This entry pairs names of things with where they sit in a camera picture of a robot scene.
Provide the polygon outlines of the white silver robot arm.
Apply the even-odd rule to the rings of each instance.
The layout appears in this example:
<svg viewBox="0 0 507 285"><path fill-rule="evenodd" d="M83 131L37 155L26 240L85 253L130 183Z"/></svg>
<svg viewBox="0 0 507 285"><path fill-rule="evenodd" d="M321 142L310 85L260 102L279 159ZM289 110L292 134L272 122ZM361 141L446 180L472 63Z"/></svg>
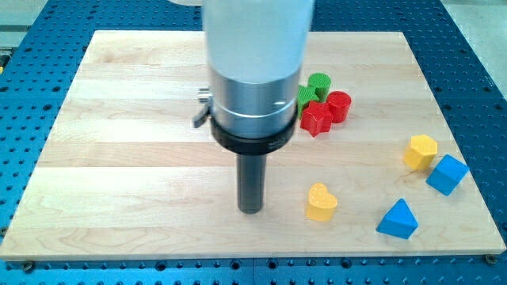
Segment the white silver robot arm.
<svg viewBox="0 0 507 285"><path fill-rule="evenodd" d="M224 148L264 155L292 137L314 0L204 0L209 87L194 127Z"/></svg>

